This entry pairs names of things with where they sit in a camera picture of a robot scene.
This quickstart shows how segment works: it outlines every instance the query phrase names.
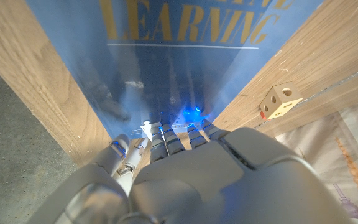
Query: white line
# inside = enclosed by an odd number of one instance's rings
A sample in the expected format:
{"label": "white line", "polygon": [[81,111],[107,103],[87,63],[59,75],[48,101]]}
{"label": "white line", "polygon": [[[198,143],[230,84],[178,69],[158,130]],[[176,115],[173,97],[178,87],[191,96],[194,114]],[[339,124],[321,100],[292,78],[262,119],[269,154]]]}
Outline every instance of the white line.
{"label": "white line", "polygon": [[108,43],[108,46],[136,46],[136,47],[202,47],[202,48],[217,48],[217,49],[251,49],[257,50],[258,47],[226,47],[226,46],[208,46],[208,45],[177,45],[177,44],[113,44]]}

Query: scratch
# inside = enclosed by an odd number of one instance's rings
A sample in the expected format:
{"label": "scratch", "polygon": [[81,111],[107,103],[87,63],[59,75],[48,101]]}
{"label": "scratch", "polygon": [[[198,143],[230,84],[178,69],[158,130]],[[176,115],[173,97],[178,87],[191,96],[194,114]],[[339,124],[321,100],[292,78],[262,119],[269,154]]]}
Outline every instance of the scratch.
{"label": "scratch", "polygon": [[353,14],[351,15],[351,17],[356,13],[357,10],[358,10],[358,7],[357,7],[357,9],[355,9],[355,11],[354,11]]}
{"label": "scratch", "polygon": [[277,52],[277,54],[274,55],[274,57],[278,56],[281,52],[283,52],[283,51],[282,51],[282,50],[279,50],[279,51]]}

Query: fabric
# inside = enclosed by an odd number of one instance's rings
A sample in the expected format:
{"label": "fabric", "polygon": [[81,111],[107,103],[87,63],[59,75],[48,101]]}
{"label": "fabric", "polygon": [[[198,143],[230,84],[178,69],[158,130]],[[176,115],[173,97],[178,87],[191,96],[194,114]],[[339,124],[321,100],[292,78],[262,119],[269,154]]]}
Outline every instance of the fabric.
{"label": "fabric", "polygon": [[276,137],[315,169],[352,218],[358,218],[358,105]]}

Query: robot finger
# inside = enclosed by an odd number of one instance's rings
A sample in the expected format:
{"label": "robot finger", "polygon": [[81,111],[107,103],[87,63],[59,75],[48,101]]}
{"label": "robot finger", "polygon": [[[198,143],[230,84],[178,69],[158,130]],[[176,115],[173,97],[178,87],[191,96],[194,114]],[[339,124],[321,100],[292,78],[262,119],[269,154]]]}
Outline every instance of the robot finger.
{"label": "robot finger", "polygon": [[209,139],[211,141],[214,141],[214,140],[217,141],[221,137],[230,133],[229,131],[221,130],[221,129],[215,127],[215,125],[213,125],[211,122],[209,122],[205,119],[201,122],[201,127],[203,128],[203,131],[205,132],[205,134],[209,137]]}
{"label": "robot finger", "polygon": [[175,134],[175,132],[173,132],[169,124],[164,124],[162,126],[162,132],[170,156],[185,150],[183,144],[180,142],[177,135]]}
{"label": "robot finger", "polygon": [[189,126],[187,126],[187,135],[189,136],[192,149],[207,143],[194,124],[189,124]]}
{"label": "robot finger", "polygon": [[151,127],[152,148],[150,150],[150,163],[168,156],[167,148],[161,133],[161,123],[154,123]]}

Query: wooden block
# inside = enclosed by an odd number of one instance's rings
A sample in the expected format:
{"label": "wooden block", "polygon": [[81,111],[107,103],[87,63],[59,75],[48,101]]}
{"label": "wooden block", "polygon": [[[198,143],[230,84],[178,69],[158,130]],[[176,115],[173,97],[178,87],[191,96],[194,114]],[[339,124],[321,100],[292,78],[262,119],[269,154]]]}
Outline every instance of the wooden block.
{"label": "wooden block", "polygon": [[273,86],[259,106],[267,119],[273,119],[285,115],[302,99],[293,82],[288,82]]}

